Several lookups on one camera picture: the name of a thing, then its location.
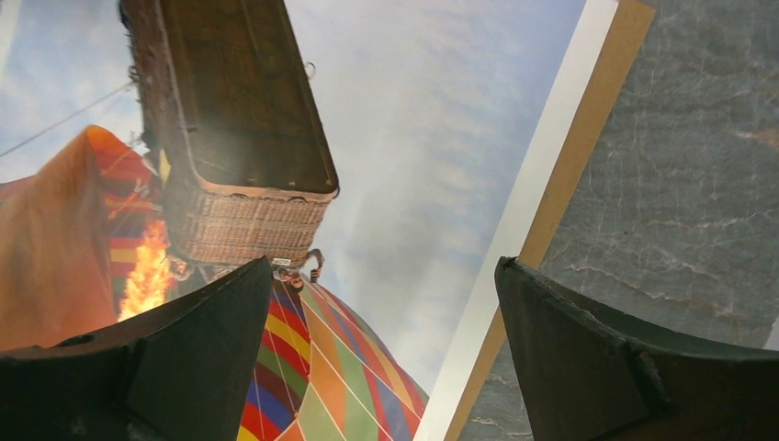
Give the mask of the hot air balloon photo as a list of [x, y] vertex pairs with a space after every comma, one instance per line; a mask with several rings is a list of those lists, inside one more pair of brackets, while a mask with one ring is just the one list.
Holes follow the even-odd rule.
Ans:
[[1, 355], [266, 258], [233, 440], [418, 440], [586, 2], [4, 1]]

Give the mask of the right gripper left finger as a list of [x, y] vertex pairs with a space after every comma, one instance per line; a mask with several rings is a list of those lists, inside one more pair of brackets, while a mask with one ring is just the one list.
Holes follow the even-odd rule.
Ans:
[[4, 440], [233, 440], [272, 297], [266, 258], [123, 322], [1, 355]]

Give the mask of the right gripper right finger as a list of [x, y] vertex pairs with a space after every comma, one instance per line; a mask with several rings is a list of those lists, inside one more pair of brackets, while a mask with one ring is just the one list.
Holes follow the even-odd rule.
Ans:
[[502, 257], [500, 310], [538, 440], [775, 440], [778, 355], [670, 330]]

